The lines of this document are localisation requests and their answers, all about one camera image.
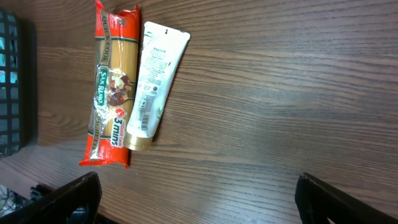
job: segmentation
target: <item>spaghetti package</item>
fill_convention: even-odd
[[[108,14],[96,0],[95,92],[85,158],[81,166],[114,162],[128,167],[129,150],[123,146],[136,93],[139,8]]]

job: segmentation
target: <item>gold cap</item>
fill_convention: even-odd
[[[123,144],[134,151],[145,151],[149,149],[151,142],[152,138],[140,138],[126,132]]]

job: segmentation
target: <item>wood grain surface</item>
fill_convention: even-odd
[[[397,0],[115,0],[190,32],[151,151],[79,167],[94,0],[1,0],[38,35],[38,146],[0,160],[23,195],[97,171],[121,223],[301,223],[309,172],[398,218]]]

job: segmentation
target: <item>cream tube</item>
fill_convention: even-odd
[[[124,137],[127,148],[149,148],[189,38],[187,32],[145,23],[136,99]]]

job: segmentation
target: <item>green label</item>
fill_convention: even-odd
[[[106,81],[108,79],[108,72],[109,68],[105,66],[101,66],[98,69],[98,85],[97,85],[97,105],[98,106],[104,106],[106,103],[106,97],[105,97],[105,89],[106,89]]]

